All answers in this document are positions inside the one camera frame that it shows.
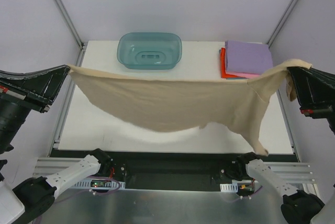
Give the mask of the beige t shirt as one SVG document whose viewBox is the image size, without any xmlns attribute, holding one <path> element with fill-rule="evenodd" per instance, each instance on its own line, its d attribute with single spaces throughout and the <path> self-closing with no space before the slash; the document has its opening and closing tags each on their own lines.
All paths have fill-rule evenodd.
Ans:
<svg viewBox="0 0 335 224">
<path fill-rule="evenodd" d="M 69 74 L 94 106 L 125 122 L 157 132 L 216 122 L 241 135 L 255 153 L 266 156 L 259 135 L 271 96 L 286 81 L 288 98 L 297 97 L 290 67 L 309 69 L 311 64 L 291 59 L 256 78 L 241 80 L 140 79 L 78 66 L 71 66 Z"/>
</svg>

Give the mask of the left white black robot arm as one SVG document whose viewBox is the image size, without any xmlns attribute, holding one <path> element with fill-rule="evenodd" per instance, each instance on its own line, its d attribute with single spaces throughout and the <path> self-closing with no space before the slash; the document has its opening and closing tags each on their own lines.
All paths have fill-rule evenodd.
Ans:
<svg viewBox="0 0 335 224">
<path fill-rule="evenodd" d="M 70 67 L 61 65 L 30 73 L 1 71 L 1 153 L 34 110 L 46 113 L 54 103 Z M 68 188 L 86 177 L 110 172 L 109 156 L 96 149 L 67 169 L 28 178 L 11 188 L 1 177 L 1 223 L 29 223 L 45 213 Z"/>
</svg>

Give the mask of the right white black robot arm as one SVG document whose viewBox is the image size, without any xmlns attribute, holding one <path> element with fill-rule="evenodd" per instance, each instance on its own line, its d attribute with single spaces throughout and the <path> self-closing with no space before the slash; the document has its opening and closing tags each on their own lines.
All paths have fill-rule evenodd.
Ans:
<svg viewBox="0 0 335 224">
<path fill-rule="evenodd" d="M 326 119 L 334 131 L 334 74 L 314 68 L 290 67 L 300 112 L 313 119 Z M 253 152 L 236 160 L 236 175 L 253 178 L 282 201 L 281 212 L 287 223 L 334 223 L 334 198 L 327 203 L 314 194 L 287 183 Z"/>
</svg>

